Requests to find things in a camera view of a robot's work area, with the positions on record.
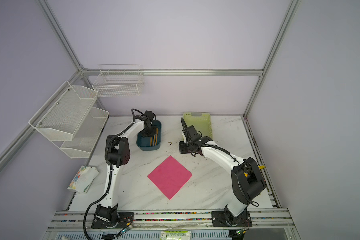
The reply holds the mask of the yellow plastic knife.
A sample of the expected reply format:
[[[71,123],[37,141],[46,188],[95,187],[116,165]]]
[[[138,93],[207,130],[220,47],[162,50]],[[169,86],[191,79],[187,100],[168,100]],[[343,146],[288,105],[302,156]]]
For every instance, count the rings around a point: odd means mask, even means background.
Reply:
[[[155,144],[154,144],[154,146],[157,146],[158,136],[159,136],[159,128],[156,127],[155,142],[154,142]]]

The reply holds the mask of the yellow plastic fork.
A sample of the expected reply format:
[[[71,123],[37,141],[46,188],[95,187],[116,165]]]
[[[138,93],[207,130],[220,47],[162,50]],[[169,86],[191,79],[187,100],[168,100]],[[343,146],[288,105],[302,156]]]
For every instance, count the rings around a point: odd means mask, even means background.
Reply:
[[[151,135],[151,138],[150,138],[150,146],[153,147],[154,146],[154,142],[155,142],[155,134],[156,134],[156,129],[153,129],[153,133]]]

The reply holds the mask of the pink paper napkin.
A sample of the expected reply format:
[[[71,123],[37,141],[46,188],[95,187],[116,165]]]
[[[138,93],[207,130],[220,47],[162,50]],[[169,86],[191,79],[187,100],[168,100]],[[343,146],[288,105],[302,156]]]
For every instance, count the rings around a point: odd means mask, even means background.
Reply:
[[[167,157],[158,165],[148,178],[171,200],[192,177],[192,173],[179,163],[174,157]]]

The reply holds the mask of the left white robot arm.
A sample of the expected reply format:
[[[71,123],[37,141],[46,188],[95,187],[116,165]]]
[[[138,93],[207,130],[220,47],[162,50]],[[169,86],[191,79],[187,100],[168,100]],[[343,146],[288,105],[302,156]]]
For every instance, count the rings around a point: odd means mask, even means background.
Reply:
[[[143,151],[159,149],[161,123],[151,111],[142,113],[132,109],[132,122],[119,134],[106,138],[105,161],[107,177],[103,195],[91,205],[96,205],[94,223],[113,228],[119,223],[118,189],[124,166],[131,158],[129,139],[137,137],[138,147]]]

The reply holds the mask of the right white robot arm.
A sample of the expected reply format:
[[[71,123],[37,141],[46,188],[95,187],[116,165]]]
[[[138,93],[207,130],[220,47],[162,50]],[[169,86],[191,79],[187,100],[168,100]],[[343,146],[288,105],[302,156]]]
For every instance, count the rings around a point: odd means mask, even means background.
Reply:
[[[203,156],[217,163],[231,174],[234,197],[223,211],[213,211],[214,227],[251,227],[248,206],[258,207],[255,198],[265,190],[266,181],[260,166],[253,158],[241,158],[216,144],[212,138],[202,136],[194,126],[181,118],[183,140],[179,142],[181,154]]]

